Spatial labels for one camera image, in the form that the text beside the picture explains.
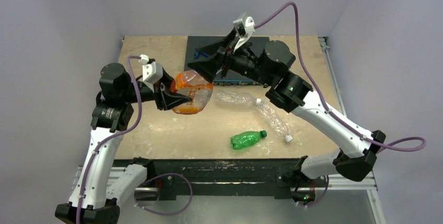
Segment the orange label plastic bottle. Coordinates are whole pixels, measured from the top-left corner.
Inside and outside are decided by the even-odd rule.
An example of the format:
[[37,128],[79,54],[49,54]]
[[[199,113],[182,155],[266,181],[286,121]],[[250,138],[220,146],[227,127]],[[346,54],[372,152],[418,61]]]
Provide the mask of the orange label plastic bottle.
[[192,115],[201,112],[206,107],[211,99],[214,86],[195,71],[187,70],[177,74],[170,89],[191,98],[190,102],[174,107],[173,112]]

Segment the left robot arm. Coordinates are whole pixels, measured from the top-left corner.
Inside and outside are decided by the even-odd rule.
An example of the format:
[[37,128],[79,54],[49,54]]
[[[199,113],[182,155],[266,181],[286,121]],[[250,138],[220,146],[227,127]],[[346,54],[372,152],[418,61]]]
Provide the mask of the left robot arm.
[[134,110],[133,104],[155,101],[159,110],[167,111],[190,102],[188,96],[169,90],[172,81],[155,61],[143,65],[142,81],[120,63],[102,68],[88,154],[67,203],[56,207],[57,219],[64,223],[117,223],[122,205],[136,187],[154,184],[156,173],[141,162],[130,164],[114,183],[109,183],[109,177],[124,135],[135,128],[130,119],[136,114],[136,121],[141,120],[141,111]]

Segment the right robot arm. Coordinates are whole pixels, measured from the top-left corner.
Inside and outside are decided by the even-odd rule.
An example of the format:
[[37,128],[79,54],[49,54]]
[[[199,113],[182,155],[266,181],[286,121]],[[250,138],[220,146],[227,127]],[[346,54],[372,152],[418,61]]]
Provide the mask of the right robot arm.
[[331,174],[362,181],[375,165],[385,134],[355,125],[326,103],[312,83],[291,72],[296,56],[286,43],[269,41],[257,55],[250,43],[237,46],[238,42],[239,38],[231,33],[198,48],[188,67],[208,82],[233,71],[259,83],[267,88],[266,97],[272,104],[307,121],[337,144],[337,150],[329,154],[302,159],[293,172],[298,185]]

